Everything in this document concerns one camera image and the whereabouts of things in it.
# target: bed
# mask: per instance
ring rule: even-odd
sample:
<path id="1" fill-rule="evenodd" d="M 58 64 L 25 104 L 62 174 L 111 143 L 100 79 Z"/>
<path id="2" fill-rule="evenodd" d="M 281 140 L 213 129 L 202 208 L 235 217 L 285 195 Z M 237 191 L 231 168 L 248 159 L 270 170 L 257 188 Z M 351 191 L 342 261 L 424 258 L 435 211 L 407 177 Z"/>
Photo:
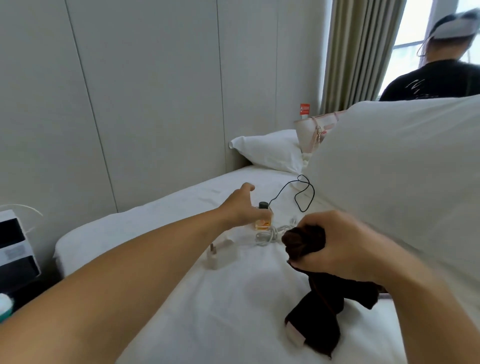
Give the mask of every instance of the bed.
<path id="1" fill-rule="evenodd" d="M 269 201 L 296 175 L 249 166 L 129 211 L 106 216 L 62 237 L 56 259 L 65 276 L 142 233 L 219 206 L 243 182 L 256 185 L 252 203 Z M 286 188 L 272 203 L 273 224 L 300 219 Z M 299 203 L 308 204 L 300 198 Z M 308 212 L 330 209 L 315 199 Z M 406 363 L 391 300 L 371 310 L 347 301 L 338 315 L 342 331 L 332 361 L 289 341 L 285 316 L 310 291 L 307 277 L 286 263 L 283 245 L 257 246 L 252 227 L 230 232 L 239 259 L 221 270 L 199 258 L 164 305 L 130 343 L 118 363 Z"/>

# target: dark brown cloth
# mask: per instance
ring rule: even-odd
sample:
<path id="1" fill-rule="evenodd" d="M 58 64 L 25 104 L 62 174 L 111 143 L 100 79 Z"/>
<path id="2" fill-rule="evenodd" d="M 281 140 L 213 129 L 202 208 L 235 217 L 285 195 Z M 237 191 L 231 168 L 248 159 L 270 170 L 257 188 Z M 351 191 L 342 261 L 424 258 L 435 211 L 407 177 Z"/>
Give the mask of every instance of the dark brown cloth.
<path id="1" fill-rule="evenodd" d="M 325 230 L 319 226 L 293 228 L 283 235 L 282 242 L 290 260 L 295 261 L 325 247 Z M 379 286 L 327 273 L 297 270 L 309 277 L 312 291 L 287 315 L 285 324 L 290 322 L 308 346 L 331 358 L 340 340 L 336 315 L 342 312 L 344 299 L 355 300 L 371 309 L 378 301 Z"/>

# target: person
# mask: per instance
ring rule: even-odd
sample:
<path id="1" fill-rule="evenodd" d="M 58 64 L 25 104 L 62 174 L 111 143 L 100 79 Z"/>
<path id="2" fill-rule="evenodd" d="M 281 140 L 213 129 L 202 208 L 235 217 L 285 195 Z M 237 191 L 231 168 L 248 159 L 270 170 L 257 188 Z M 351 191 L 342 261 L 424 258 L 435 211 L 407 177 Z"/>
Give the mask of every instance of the person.
<path id="1" fill-rule="evenodd" d="M 270 218 L 245 183 L 218 208 L 136 237 L 104 253 L 0 326 L 0 363 L 113 363 L 223 231 Z M 307 215 L 326 246 L 292 265 L 385 286 L 395 303 L 407 359 L 477 363 L 480 333 L 440 278 L 353 217 Z"/>
<path id="2" fill-rule="evenodd" d="M 426 41 L 426 64 L 395 79 L 380 101 L 480 94 L 480 66 L 460 61 L 472 45 L 479 26 L 478 9 L 440 19 Z"/>

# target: curtain fold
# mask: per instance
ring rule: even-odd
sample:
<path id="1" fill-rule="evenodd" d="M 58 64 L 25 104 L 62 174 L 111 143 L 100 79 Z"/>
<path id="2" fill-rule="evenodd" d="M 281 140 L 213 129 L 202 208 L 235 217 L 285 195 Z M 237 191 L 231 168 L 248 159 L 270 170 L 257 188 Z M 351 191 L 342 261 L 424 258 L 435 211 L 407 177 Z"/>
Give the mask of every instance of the curtain fold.
<path id="1" fill-rule="evenodd" d="M 375 100 L 407 0 L 334 0 L 321 114 Z"/>

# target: white cable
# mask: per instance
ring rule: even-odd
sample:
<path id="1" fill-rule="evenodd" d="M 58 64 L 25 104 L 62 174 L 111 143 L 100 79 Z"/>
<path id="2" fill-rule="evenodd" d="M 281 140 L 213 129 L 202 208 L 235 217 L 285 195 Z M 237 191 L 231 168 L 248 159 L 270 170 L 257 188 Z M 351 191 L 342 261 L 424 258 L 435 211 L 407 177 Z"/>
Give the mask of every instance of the white cable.
<path id="1" fill-rule="evenodd" d="M 283 225 L 278 228 L 270 226 L 267 231 L 258 232 L 255 241 L 258 246 L 267 246 L 269 243 L 279 242 L 282 240 L 283 234 L 297 226 L 297 219 L 292 218 L 289 225 Z"/>
<path id="2" fill-rule="evenodd" d="M 43 214 L 38 211 L 36 208 L 33 208 L 31 206 L 27 206 L 27 205 L 21 205 L 21 204 L 5 204 L 5 205 L 0 205 L 0 208 L 2 207 L 7 207 L 7 206 L 21 206 L 21 207 L 26 207 L 26 208 L 29 208 L 31 210 L 34 210 L 37 214 L 39 214 L 41 217 L 43 217 Z M 29 232 L 31 232 L 33 229 L 36 228 L 36 225 L 32 228 L 30 228 L 29 230 L 25 231 L 25 234 L 28 234 Z"/>

